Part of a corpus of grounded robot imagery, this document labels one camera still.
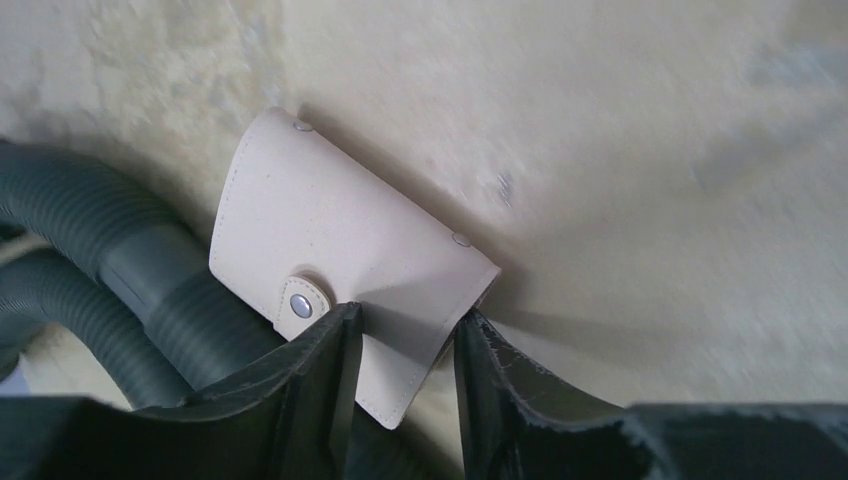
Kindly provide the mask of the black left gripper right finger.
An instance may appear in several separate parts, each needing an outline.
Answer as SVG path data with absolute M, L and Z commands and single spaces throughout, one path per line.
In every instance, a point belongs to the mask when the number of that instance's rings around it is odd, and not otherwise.
M 565 382 L 477 310 L 454 334 L 469 479 L 843 479 L 843 404 L 619 407 Z

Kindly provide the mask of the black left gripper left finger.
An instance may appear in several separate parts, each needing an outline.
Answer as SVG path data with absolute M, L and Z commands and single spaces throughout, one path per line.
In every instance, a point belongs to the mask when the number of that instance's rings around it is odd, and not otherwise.
M 333 307 L 296 338 L 188 397 L 123 411 L 85 397 L 1 403 L 5 479 L 340 479 L 363 312 Z

